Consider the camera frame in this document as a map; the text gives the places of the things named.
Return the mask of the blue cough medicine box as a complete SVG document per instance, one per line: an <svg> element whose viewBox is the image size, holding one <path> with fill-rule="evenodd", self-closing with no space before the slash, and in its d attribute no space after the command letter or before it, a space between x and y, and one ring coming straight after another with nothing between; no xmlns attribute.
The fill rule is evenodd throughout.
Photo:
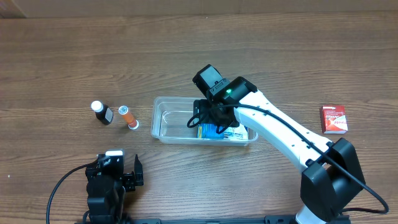
<svg viewBox="0 0 398 224"><path fill-rule="evenodd" d="M217 126L214 124L199 124L197 130L197 138L198 139L223 139L224 134L218 134L216 132Z"/></svg>

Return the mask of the dark syrup bottle white cap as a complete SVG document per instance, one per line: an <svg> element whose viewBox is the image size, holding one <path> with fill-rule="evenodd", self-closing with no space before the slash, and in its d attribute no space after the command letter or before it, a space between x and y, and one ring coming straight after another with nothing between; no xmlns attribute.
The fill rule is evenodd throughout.
<svg viewBox="0 0 398 224"><path fill-rule="evenodd" d="M108 105L96 100L91 103L91 109L95 112L97 119L104 125L109 125L113 121L114 113Z"/></svg>

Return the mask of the orange tablet tube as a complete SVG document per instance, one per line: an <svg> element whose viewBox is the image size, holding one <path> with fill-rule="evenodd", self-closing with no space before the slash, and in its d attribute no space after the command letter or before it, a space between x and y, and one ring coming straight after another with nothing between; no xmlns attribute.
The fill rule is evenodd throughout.
<svg viewBox="0 0 398 224"><path fill-rule="evenodd" d="M134 115L130 112L129 108L126 105L120 106L118 112L127 123L129 129L134 130L139 127L138 120L134 117Z"/></svg>

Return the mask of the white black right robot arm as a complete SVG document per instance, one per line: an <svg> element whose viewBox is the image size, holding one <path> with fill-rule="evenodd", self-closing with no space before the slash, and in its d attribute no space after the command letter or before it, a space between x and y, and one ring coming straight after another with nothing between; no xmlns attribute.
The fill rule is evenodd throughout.
<svg viewBox="0 0 398 224"><path fill-rule="evenodd" d="M354 146L344 138L332 142L277 109L243 77L194 78L210 101L214 121L231 120L254 130L301 173L303 208L296 223L336 223L347 204L362 191L364 176Z"/></svg>

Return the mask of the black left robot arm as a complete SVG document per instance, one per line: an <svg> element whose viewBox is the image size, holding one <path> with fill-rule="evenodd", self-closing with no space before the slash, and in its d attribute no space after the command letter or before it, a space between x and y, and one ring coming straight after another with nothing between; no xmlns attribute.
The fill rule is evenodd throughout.
<svg viewBox="0 0 398 224"><path fill-rule="evenodd" d="M124 153L108 151L86 168L88 217L91 223L132 223L123 212L128 192L144 185L143 166L134 158L134 170L124 173Z"/></svg>

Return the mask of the white blue Hansaplast box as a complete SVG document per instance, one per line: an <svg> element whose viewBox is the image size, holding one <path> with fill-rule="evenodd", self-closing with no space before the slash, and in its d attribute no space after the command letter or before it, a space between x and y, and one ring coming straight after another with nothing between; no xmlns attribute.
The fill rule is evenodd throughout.
<svg viewBox="0 0 398 224"><path fill-rule="evenodd" d="M248 131L245 126L240 124L236 128L229 127L223 132L224 139L231 141L248 140Z"/></svg>

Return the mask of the red white medicine box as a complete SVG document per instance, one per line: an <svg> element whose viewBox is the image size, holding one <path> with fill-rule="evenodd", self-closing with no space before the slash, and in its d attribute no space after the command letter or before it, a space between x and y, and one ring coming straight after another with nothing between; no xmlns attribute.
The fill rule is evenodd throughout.
<svg viewBox="0 0 398 224"><path fill-rule="evenodd" d="M344 134L348 131L343 105L322 105L320 119L323 134Z"/></svg>

